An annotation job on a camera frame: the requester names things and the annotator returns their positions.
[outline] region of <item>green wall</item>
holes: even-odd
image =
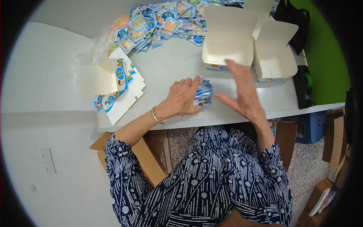
[[[313,79],[313,101],[316,105],[345,102],[350,82],[337,38],[310,0],[290,2],[295,8],[306,9],[310,13],[308,40],[312,51],[306,55],[306,60]]]

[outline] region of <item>terrazzo floor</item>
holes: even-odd
[[[169,161],[163,160],[167,169],[174,169],[179,163],[185,153],[189,139],[197,130],[198,128],[167,130],[164,150],[167,153],[166,159],[169,158]],[[295,144],[293,157],[287,173],[293,198],[291,226],[298,224],[297,219],[304,210],[315,185],[328,177],[329,164],[322,161],[323,148],[323,139],[311,145]]]

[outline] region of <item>elderly woman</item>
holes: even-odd
[[[200,77],[175,81],[168,97],[115,132],[106,145],[114,212],[122,226],[290,226],[291,193],[280,149],[268,127],[249,68],[226,60],[237,99],[215,94],[249,120],[257,143],[237,129],[200,128],[183,159],[153,188],[131,147],[152,127],[199,112]]]

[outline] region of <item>stack of packets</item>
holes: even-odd
[[[93,102],[98,111],[104,109],[114,125],[140,98],[146,87],[144,79],[121,48],[115,49],[109,59],[114,69],[115,92],[97,95]]]
[[[194,98],[194,106],[199,108],[209,106],[212,103],[212,88],[213,87],[209,83],[209,80],[201,79],[197,94]]]
[[[237,6],[243,0],[171,0],[160,4],[130,7],[130,20],[117,32],[115,45],[128,54],[161,46],[162,40],[185,38],[202,46],[207,24],[204,8],[207,6]]]

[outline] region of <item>woman's left hand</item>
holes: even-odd
[[[193,115],[200,109],[194,106],[194,98],[200,83],[200,77],[175,81],[170,87],[168,97],[154,108],[155,117],[159,121],[180,115]]]

